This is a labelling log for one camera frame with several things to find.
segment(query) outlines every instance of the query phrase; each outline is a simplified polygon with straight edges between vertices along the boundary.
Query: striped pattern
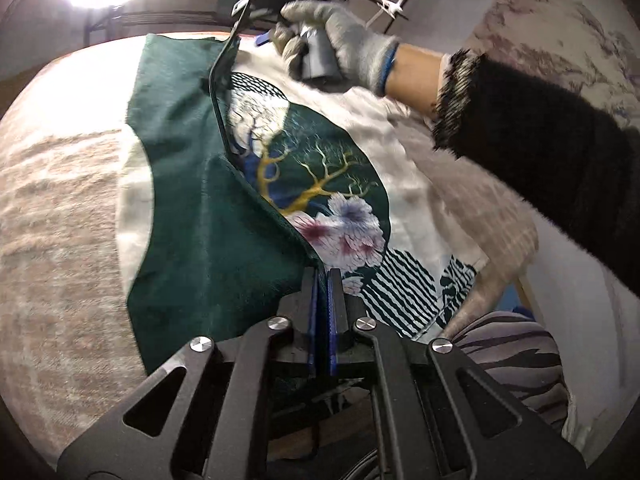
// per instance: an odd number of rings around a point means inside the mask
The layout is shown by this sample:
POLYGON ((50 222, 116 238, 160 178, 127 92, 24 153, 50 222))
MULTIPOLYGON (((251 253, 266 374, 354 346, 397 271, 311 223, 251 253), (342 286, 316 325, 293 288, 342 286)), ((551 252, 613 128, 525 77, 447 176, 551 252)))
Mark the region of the striped pattern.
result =
POLYGON ((525 406, 562 430, 568 393, 558 346, 542 325, 514 312, 491 312, 453 342, 525 406))
POLYGON ((442 286, 442 313, 435 322, 443 329, 465 301, 476 278, 476 270, 459 259, 451 257, 440 277, 442 286))
POLYGON ((388 248, 376 275, 360 297, 369 315, 415 338, 434 322, 445 323, 460 307, 476 275, 453 256, 440 278, 440 286, 407 251, 388 248))
POLYGON ((256 92, 258 94, 269 95, 271 97, 277 97, 284 100, 287 99, 286 95, 284 95, 283 92, 274 85, 243 72, 231 73, 231 88, 236 91, 244 90, 246 92, 256 92))

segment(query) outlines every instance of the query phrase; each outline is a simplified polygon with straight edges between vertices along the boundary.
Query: gray work glove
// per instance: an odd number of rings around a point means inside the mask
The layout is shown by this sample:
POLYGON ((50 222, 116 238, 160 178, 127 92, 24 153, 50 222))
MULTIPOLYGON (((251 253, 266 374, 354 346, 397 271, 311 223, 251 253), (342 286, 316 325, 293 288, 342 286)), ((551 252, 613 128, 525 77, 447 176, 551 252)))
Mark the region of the gray work glove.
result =
MULTIPOLYGON (((386 76, 398 38, 372 32, 341 4, 299 0, 285 5, 281 14, 292 23, 323 25, 342 75, 376 95, 385 94, 386 76)), ((305 41, 281 23, 273 31, 271 40, 282 55, 289 75, 299 79, 305 41)))

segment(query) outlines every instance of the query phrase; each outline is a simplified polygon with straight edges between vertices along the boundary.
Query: flower embroidery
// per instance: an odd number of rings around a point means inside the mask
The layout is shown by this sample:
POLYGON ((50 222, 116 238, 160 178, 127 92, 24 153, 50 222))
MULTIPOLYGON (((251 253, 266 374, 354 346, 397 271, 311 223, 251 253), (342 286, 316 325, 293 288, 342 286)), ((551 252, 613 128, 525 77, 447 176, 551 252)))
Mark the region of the flower embroidery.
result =
POLYGON ((362 276, 350 276, 342 280, 342 290, 346 294, 357 296, 362 290, 362 276))
MULTIPOLYGON (((333 193, 328 200, 330 215, 312 218, 296 211, 287 220, 305 237, 328 268, 337 267, 344 275, 359 267, 382 263, 385 239, 378 218, 361 197, 333 193)), ((352 280, 353 286, 361 282, 352 280)))

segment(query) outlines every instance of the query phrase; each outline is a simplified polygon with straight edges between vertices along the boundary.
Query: white wall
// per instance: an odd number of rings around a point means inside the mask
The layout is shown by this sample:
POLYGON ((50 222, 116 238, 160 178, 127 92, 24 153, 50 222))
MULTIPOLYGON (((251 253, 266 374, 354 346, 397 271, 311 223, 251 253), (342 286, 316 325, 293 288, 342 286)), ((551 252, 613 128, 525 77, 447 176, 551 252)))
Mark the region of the white wall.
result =
MULTIPOLYGON (((404 40, 454 52, 492 0, 409 0, 412 19, 391 32, 404 40)), ((640 32, 621 0, 578 0, 606 31, 624 32, 640 53, 640 32)), ((540 251, 527 271, 543 321, 561 351, 577 401, 573 442, 592 462, 624 421, 640 391, 640 302, 594 258, 540 215, 540 251)))
MULTIPOLYGON (((84 24, 88 11, 73 7, 67 0, 20 0, 9 16, 3 17, 11 0, 0 0, 0 80, 23 70, 44 64, 83 47, 84 24)), ((132 0, 126 10, 215 10, 217 0, 132 0)), ((93 14, 97 21, 105 10, 93 14)), ((202 30, 206 27, 175 27, 163 25, 154 32, 202 30)), ((147 28, 137 28, 135 34, 146 34, 147 28)), ((103 41, 104 34, 95 33, 94 43, 103 41)))
POLYGON ((482 20, 492 0, 408 0, 411 21, 396 20, 391 34, 440 52, 457 51, 482 20))
MULTIPOLYGON (((578 1, 640 53, 640 32, 620 0, 578 1)), ((535 221, 540 251, 527 277, 576 397, 576 443, 586 440, 583 453, 592 462, 640 391, 640 302, 546 219, 535 221)))

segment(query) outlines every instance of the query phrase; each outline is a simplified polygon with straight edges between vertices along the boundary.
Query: black cable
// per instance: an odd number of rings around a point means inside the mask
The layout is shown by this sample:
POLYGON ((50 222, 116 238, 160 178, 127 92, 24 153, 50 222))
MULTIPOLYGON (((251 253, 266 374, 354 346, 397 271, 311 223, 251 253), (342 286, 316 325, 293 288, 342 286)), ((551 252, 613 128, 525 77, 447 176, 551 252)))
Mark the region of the black cable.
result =
POLYGON ((374 449, 362 457, 360 461, 342 477, 342 480, 369 480, 376 478, 379 475, 376 471, 377 468, 378 450, 374 449))
POLYGON ((311 426, 311 441, 313 446, 309 453, 296 458, 283 458, 283 460, 285 462, 309 462, 318 456, 318 451, 320 451, 320 422, 317 420, 311 426))
POLYGON ((222 59, 225 57, 226 53, 231 48, 231 46, 234 44, 234 41, 236 40, 236 38, 238 37, 238 34, 242 30, 242 26, 244 25, 245 18, 250 15, 251 5, 253 2, 254 0, 246 1, 246 5, 244 6, 242 13, 240 14, 240 18, 238 18, 238 21, 236 22, 234 27, 231 29, 228 39, 225 41, 225 44, 223 45, 222 50, 218 54, 218 57, 216 58, 216 60, 213 62, 213 65, 211 65, 211 70, 209 70, 209 95, 211 97, 211 104, 213 105, 213 111, 216 115, 218 128, 220 129, 220 134, 222 135, 222 142, 225 145, 226 156, 234 166, 235 164, 233 161, 233 153, 231 152, 231 144, 226 134, 225 121, 222 117, 222 112, 220 111, 220 105, 218 104, 218 98, 216 96, 215 76, 216 76, 216 69, 218 68, 218 65, 220 64, 222 59))

